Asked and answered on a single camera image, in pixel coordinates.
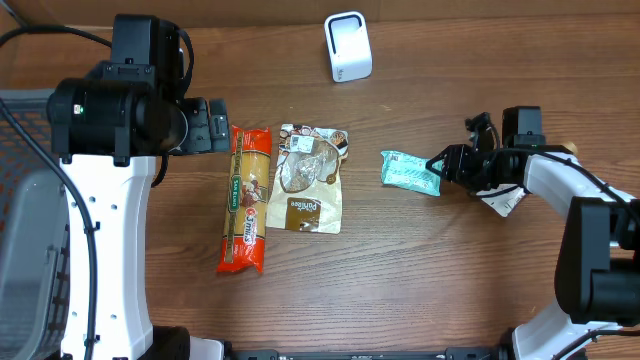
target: gray plastic crate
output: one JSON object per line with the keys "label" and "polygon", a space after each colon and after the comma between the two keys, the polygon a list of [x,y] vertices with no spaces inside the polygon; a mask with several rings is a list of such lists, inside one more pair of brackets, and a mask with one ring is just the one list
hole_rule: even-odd
{"label": "gray plastic crate", "polygon": [[[52,90],[0,91],[20,124],[51,147]],[[42,359],[64,336],[69,305],[68,210],[64,187],[0,121],[0,360]]]}

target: teal pouch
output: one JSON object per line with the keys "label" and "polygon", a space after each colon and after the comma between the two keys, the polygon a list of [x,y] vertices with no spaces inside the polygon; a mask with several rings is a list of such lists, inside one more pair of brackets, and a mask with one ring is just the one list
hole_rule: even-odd
{"label": "teal pouch", "polygon": [[[425,168],[429,159],[421,159],[399,151],[383,151],[382,183],[419,193],[440,196],[440,177]],[[433,164],[442,170],[442,160]]]}

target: snack bag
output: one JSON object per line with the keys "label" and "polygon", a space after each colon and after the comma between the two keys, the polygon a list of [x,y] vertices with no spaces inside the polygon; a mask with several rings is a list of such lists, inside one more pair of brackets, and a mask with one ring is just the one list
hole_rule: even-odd
{"label": "snack bag", "polygon": [[284,124],[267,226],[337,234],[342,221],[340,165],[348,134],[335,129]]}
{"label": "snack bag", "polygon": [[[429,159],[422,159],[400,151],[383,151],[380,178],[385,185],[394,185],[423,194],[440,196],[440,177],[426,169]],[[442,160],[433,164],[442,170]]]}
{"label": "snack bag", "polygon": [[218,272],[238,271],[252,265],[262,272],[271,131],[232,128],[229,199]]}

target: red food package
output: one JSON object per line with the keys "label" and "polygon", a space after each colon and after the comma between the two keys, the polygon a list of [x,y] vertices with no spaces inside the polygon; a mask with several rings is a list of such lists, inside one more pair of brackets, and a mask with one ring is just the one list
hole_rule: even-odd
{"label": "red food package", "polygon": [[271,131],[233,126],[229,198],[218,272],[255,266],[262,272],[269,200]]}

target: wooden table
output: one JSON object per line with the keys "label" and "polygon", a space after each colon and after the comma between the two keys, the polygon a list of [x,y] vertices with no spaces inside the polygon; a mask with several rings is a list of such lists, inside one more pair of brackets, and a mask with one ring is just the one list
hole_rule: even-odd
{"label": "wooden table", "polygon": [[[639,15],[379,23],[369,31],[373,75],[340,85],[330,78],[321,25],[189,31],[196,64],[188,95],[223,97],[233,124],[349,131],[343,225],[336,236],[269,229],[263,275],[218,275],[229,155],[171,159],[149,202],[154,324],[184,325],[238,349],[496,343],[552,301],[564,219],[534,197],[503,219],[452,184],[429,197],[380,183],[381,150],[433,156],[465,142],[464,118],[483,111],[500,126],[506,107],[541,106],[550,143],[574,142],[588,169],[640,194]],[[72,36],[23,37],[10,85],[53,87],[107,57]],[[638,351],[629,339],[590,346],[601,359]]]}

